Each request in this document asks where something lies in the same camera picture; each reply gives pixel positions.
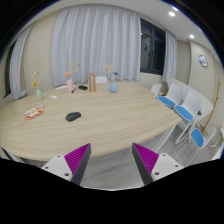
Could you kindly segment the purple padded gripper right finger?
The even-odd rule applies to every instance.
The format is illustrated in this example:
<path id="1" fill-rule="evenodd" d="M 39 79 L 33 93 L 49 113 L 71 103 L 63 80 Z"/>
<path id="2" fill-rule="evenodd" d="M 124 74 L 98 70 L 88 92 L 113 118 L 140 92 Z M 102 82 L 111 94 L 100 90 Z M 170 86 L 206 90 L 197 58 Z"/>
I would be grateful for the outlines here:
<path id="1" fill-rule="evenodd" d="M 167 153 L 157 154 L 137 143 L 132 144 L 132 154 L 145 185 L 182 169 Z"/>

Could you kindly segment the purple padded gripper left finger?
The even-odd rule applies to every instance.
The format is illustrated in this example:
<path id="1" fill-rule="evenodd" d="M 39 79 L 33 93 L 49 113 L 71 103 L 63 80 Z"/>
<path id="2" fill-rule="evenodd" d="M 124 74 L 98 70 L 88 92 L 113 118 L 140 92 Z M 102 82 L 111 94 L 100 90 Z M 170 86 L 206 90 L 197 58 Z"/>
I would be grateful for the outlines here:
<path id="1" fill-rule="evenodd" d="M 76 185 L 82 181 L 89 158 L 91 144 L 85 144 L 66 155 L 56 155 L 42 169 Z"/>

